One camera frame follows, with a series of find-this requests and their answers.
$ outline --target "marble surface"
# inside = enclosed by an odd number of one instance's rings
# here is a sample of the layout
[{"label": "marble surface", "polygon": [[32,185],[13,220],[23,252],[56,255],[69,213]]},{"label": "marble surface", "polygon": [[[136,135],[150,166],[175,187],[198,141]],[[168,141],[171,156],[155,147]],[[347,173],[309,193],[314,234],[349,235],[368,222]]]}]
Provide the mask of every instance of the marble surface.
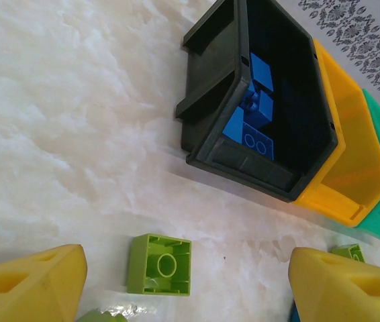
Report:
[{"label": "marble surface", "polygon": [[[380,241],[186,165],[180,43],[210,5],[0,0],[0,262],[82,244],[79,314],[286,321],[294,247],[360,242],[380,266]],[[190,297],[123,293],[130,242],[146,232],[193,241]]]}]

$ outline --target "blue lego brick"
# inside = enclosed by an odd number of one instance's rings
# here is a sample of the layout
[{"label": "blue lego brick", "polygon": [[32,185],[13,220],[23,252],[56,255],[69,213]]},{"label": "blue lego brick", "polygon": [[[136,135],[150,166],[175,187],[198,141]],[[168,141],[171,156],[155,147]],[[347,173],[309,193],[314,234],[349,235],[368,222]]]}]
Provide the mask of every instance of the blue lego brick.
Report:
[{"label": "blue lego brick", "polygon": [[269,93],[273,92],[271,67],[253,53],[250,55],[251,78]]},{"label": "blue lego brick", "polygon": [[245,122],[242,129],[242,144],[273,160],[272,139]]},{"label": "blue lego brick", "polygon": [[300,322],[299,313],[297,312],[296,303],[293,303],[293,308],[291,309],[290,322]]},{"label": "blue lego brick", "polygon": [[244,122],[258,129],[272,122],[273,100],[265,93],[260,92],[256,111],[246,111]]},{"label": "blue lego brick", "polygon": [[223,134],[235,142],[242,143],[242,127],[244,124],[244,110],[237,107],[229,122],[223,130]]}]

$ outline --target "lego stud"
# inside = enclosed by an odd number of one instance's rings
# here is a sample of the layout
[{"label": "lego stud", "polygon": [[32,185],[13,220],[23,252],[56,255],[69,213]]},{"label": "lego stud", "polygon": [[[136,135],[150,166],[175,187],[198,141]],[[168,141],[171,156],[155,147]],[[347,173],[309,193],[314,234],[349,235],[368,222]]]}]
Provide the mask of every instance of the lego stud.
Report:
[{"label": "lego stud", "polygon": [[148,257],[147,275],[151,278],[172,277],[177,271],[177,260],[170,254],[151,255]]}]

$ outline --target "stacked storage bin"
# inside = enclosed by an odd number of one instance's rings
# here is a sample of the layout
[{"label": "stacked storage bin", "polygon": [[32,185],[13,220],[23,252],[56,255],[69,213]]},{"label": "stacked storage bin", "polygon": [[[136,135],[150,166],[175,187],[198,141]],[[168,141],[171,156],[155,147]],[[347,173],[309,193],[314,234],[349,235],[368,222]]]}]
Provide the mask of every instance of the stacked storage bin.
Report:
[{"label": "stacked storage bin", "polygon": [[273,0],[218,0],[183,45],[187,163],[380,238],[380,106],[319,42]]}]

